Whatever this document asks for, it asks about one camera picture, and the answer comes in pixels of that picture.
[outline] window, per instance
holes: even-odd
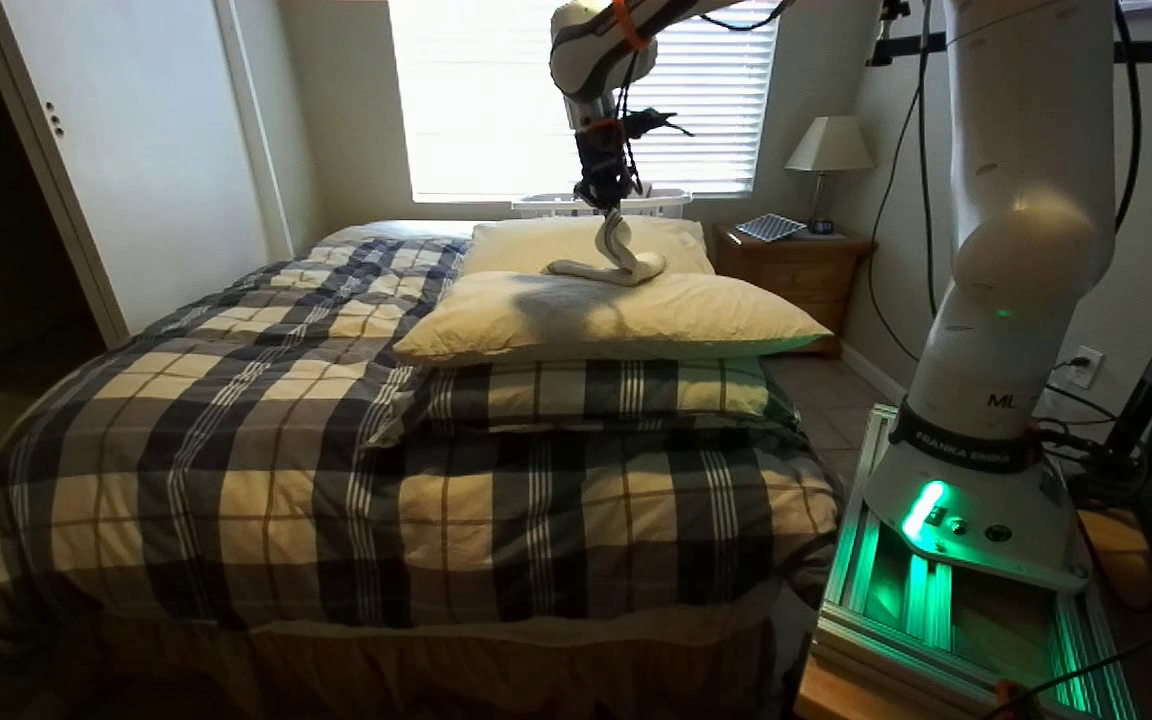
[[[555,0],[388,0],[407,171],[418,202],[518,199],[569,191],[580,177],[565,96],[547,81]],[[726,6],[755,23],[776,0]],[[694,196],[753,191],[776,23],[726,33],[704,19],[656,34],[656,72],[634,109],[677,110],[694,137],[656,129],[635,141],[640,177]]]

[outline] yellow pillow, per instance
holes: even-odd
[[[553,259],[610,265],[598,249],[600,217],[538,217],[477,225],[460,270],[544,270]],[[664,254],[664,270],[709,270],[697,221],[624,217],[628,249]]]
[[[664,270],[621,289],[576,276],[467,270],[396,345],[428,366],[495,360],[773,357],[832,335],[803,308],[732,280]]]

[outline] nightstand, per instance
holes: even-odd
[[[837,332],[808,349],[822,357],[839,357],[854,282],[872,249],[877,242],[860,235],[799,235],[776,242],[746,239],[735,229],[709,235],[709,259],[718,270],[759,282]]]

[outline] plaid comforter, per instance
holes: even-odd
[[[0,646],[85,610],[407,628],[826,581],[837,496],[794,422],[372,445],[460,253],[337,233],[55,382],[0,453]]]

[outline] closet door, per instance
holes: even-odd
[[[269,259],[214,0],[0,0],[0,23],[123,332]]]

